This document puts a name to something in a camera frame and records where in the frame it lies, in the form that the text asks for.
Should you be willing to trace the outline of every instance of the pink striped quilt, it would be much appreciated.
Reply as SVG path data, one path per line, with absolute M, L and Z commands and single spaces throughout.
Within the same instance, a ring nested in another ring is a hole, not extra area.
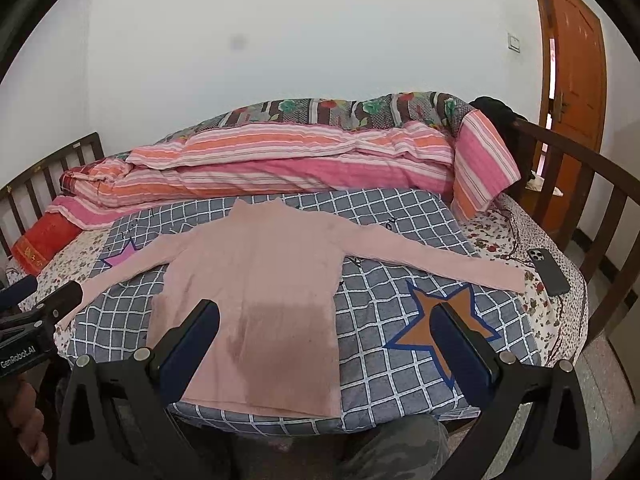
M 493 125 L 474 110 L 456 140 L 419 121 L 362 132 L 251 123 L 143 146 L 63 178 L 75 196 L 56 198 L 49 210 L 91 229 L 180 200 L 361 188 L 439 193 L 468 219 L 519 176 Z

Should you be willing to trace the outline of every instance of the door handle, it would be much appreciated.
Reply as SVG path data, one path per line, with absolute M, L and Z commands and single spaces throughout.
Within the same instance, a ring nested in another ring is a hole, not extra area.
M 560 91 L 560 95 L 558 96 L 557 99 L 554 99 L 554 119 L 556 121 L 556 123 L 561 123 L 562 122 L 562 114 L 564 114 L 564 111 L 566 110 L 566 108 L 569 106 L 569 103 L 565 103 L 564 102 L 564 92 L 561 90 Z

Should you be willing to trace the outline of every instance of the pink star pattern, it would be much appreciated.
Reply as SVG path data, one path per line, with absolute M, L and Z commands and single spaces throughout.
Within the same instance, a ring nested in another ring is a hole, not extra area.
M 138 248 L 133 243 L 133 240 L 129 238 L 129 240 L 127 240 L 127 243 L 118 254 L 109 256 L 108 258 L 101 258 L 100 260 L 107 264 L 110 268 L 115 267 L 117 264 L 121 264 L 124 260 L 129 258 L 137 250 Z

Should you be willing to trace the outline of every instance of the bed rail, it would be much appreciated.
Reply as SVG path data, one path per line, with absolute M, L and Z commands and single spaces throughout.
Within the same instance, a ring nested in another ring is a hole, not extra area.
M 608 158 L 596 153 L 577 142 L 563 137 L 551 130 L 545 130 L 536 124 L 516 120 L 513 123 L 519 133 L 518 153 L 516 163 L 520 174 L 524 177 L 510 188 L 509 194 L 520 202 L 527 184 L 527 177 L 533 167 L 536 146 L 539 142 L 548 145 L 545 157 L 545 183 L 539 193 L 533 211 L 533 219 L 538 225 L 545 218 L 551 197 L 556 186 L 562 159 L 568 155 L 580 162 L 580 172 L 574 187 L 574 193 L 559 231 L 553 236 L 554 242 L 564 252 L 577 228 L 580 216 L 587 202 L 593 177 L 597 173 L 613 184 L 613 191 L 605 211 L 598 233 L 593 244 L 587 251 L 580 272 L 589 283 L 598 265 L 604 258 L 613 236 L 618 228 L 626 200 L 630 198 L 640 204 L 640 180 L 623 170 Z M 609 291 L 600 302 L 589 320 L 587 344 L 597 337 L 603 330 L 612 314 L 625 299 L 640 274 L 640 234 L 631 247 L 620 272 L 617 273 Z
M 51 153 L 51 155 L 46 156 L 42 160 L 36 162 L 30 168 L 28 168 L 27 170 L 23 171 L 20 175 L 15 177 L 6 186 L 0 189 L 0 203 L 4 202 L 4 200 L 8 201 L 9 207 L 11 208 L 11 212 L 13 213 L 13 216 L 14 216 L 15 224 L 17 225 L 21 235 L 25 233 L 26 229 L 25 229 L 25 222 L 22 218 L 22 215 L 20 214 L 20 209 L 18 208 L 18 205 L 15 200 L 16 191 L 18 191 L 22 186 L 26 188 L 27 193 L 29 195 L 30 202 L 31 202 L 31 207 L 33 208 L 33 212 L 36 218 L 40 218 L 42 216 L 44 205 L 41 206 L 40 202 L 38 201 L 38 197 L 36 195 L 36 191 L 33 186 L 34 177 L 36 177 L 40 173 L 43 174 L 44 180 L 47 185 L 47 190 L 49 191 L 49 195 L 52 200 L 55 199 L 58 192 L 53 183 L 53 177 L 51 176 L 50 167 L 53 164 L 60 164 L 60 166 L 62 166 L 63 171 L 68 170 L 67 157 L 70 155 L 75 155 L 78 158 L 78 161 L 80 162 L 80 164 L 84 165 L 86 161 L 85 161 L 85 157 L 82 149 L 85 146 L 91 147 L 95 160 L 100 160 L 104 158 L 104 152 L 102 151 L 100 137 L 98 136 L 97 132 L 94 132 L 92 134 L 82 137 L 81 139 L 76 140 L 75 142 L 72 142 L 64 146 L 63 148 L 60 148 L 56 152 Z M 2 248 L 4 249 L 4 253 L 7 256 L 10 256 L 11 255 L 10 245 L 6 239 L 5 234 L 2 232 L 1 226 L 0 226 L 0 245 L 2 245 Z

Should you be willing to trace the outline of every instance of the person's knee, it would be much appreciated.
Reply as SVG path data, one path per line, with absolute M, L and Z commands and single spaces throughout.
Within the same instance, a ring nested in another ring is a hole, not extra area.
M 447 430 L 431 415 L 404 416 L 375 431 L 376 436 L 342 464 L 344 478 L 429 479 L 449 457 Z

